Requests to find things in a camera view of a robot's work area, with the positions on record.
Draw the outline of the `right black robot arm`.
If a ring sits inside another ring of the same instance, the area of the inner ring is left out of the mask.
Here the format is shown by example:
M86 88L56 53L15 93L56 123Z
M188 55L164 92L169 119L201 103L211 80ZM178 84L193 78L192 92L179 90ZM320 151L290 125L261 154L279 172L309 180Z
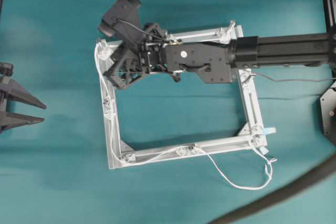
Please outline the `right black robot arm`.
M175 82L182 72L192 72L205 83L232 83L235 69L323 64L335 68L335 26L322 34L240 37L228 44L141 36L133 42L124 40L110 58L113 64L103 76L121 90L158 73Z

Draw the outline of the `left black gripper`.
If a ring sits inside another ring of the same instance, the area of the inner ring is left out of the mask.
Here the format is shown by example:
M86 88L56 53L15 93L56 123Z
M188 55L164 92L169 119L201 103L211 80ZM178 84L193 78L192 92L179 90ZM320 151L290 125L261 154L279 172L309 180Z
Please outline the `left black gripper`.
M39 99L12 79L12 74L13 65L1 62L1 133L15 127L37 124L44 121L43 118L8 112L7 100L32 105L41 109L47 108Z

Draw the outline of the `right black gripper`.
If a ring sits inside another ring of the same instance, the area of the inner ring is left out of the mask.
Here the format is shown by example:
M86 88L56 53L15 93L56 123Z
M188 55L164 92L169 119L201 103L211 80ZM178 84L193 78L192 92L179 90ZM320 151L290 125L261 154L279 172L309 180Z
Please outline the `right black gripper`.
M111 76L114 88L125 90L152 72L168 73L163 49L173 44L167 31L158 23L147 23L144 28L123 22L126 30L124 44L110 56L111 66L103 75Z

